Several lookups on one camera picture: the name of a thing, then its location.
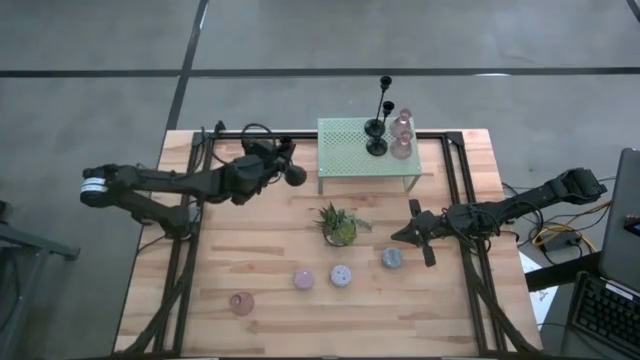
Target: laptop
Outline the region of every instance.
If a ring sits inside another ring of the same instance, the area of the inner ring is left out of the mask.
[[[600,255],[601,277],[578,275],[568,326],[640,358],[640,150],[624,149]]]

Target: table frame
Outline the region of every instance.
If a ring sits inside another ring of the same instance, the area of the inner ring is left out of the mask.
[[[206,150],[204,155],[204,168],[211,166],[211,154],[216,140],[240,140],[241,134],[239,131],[226,131],[224,124],[221,122],[216,125],[213,132],[208,132],[207,135],[211,135],[210,141],[206,143]],[[253,138],[272,138],[273,136],[288,136],[293,140],[316,140],[318,135],[316,131],[273,131],[272,134],[254,133]],[[461,175],[464,182],[464,188],[466,192],[467,202],[475,202],[476,196],[473,188],[473,182],[471,179],[471,170],[469,168],[469,161],[467,159],[466,148],[464,143],[464,137],[460,131],[442,131],[442,132],[428,132],[428,131],[416,131],[416,137],[418,140],[435,140],[440,141],[442,145],[442,151],[444,156],[444,164],[447,173],[447,182],[449,185],[449,191],[451,194],[452,204],[461,203],[460,191],[456,182],[456,173],[453,165],[453,156],[451,147],[455,146],[458,152]],[[192,148],[189,155],[187,171],[191,171],[197,163],[198,152],[197,148],[202,143],[202,134],[194,132],[192,138]],[[204,206],[204,198],[196,199],[197,206],[202,209]],[[189,197],[183,196],[181,205],[188,206]],[[184,338],[185,325],[188,315],[189,298],[191,293],[191,284],[193,280],[193,273],[195,269],[196,254],[198,250],[199,233],[200,233],[200,220],[194,223],[196,231],[192,238],[189,240],[187,257],[182,273],[176,280],[178,275],[178,259],[180,257],[181,242],[174,242],[171,255],[169,258],[169,266],[167,269],[167,276],[165,281],[164,293],[162,297],[162,303],[158,312],[154,315],[149,323],[149,326],[141,333],[141,336],[148,338],[147,344],[154,338],[154,344],[152,352],[145,353],[145,349],[138,349],[135,352],[117,352],[112,353],[108,357],[100,359],[169,359],[179,358],[182,351],[182,341]],[[491,273],[491,266],[489,263],[489,257],[486,248],[479,241],[478,243],[478,258],[480,264],[480,277],[486,286],[489,294],[497,302],[496,291],[493,282],[493,276]],[[469,307],[471,312],[471,320],[473,323],[473,329],[476,339],[476,346],[480,357],[490,356],[492,358],[517,358],[519,355],[515,352],[509,352],[507,350],[506,339],[504,332],[499,326],[494,316],[491,316],[491,327],[494,334],[496,350],[489,350],[487,344],[487,337],[484,331],[484,325],[482,321],[482,312],[480,308],[480,302],[478,299],[478,293],[473,288],[471,283],[470,274],[475,271],[474,264],[472,262],[471,253],[466,247],[461,247],[462,266],[465,273],[465,283],[467,286],[467,294],[469,297]],[[175,322],[175,335],[174,341],[170,349],[165,348],[164,340],[167,329],[167,318],[179,300],[177,321]],[[548,355],[531,355],[531,358],[553,358],[553,359],[568,359],[566,357],[554,357]]]

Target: plant pot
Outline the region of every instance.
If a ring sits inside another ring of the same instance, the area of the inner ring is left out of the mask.
[[[324,241],[327,242],[327,244],[334,246],[334,247],[343,247],[343,246],[348,246],[349,244],[344,244],[344,243],[339,243],[339,242],[335,242],[333,239],[331,239],[331,231],[327,228],[323,228],[322,229],[322,236],[324,237]]]

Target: keyboard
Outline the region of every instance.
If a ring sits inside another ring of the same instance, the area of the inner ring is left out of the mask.
[[[640,299],[606,281],[580,273],[571,300],[570,321],[623,353],[640,357]]]

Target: perforated metal shelf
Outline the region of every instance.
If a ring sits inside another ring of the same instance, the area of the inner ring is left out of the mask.
[[[395,141],[390,126],[396,116],[387,119],[386,131],[382,136],[389,147]],[[411,120],[414,137],[411,141],[412,153],[406,159],[396,159],[387,151],[383,156],[373,156],[365,145],[369,136],[364,132],[364,124],[370,118],[322,118],[318,119],[318,177],[393,177],[422,174],[420,154],[415,138],[415,127]],[[408,191],[413,186],[405,182]]]

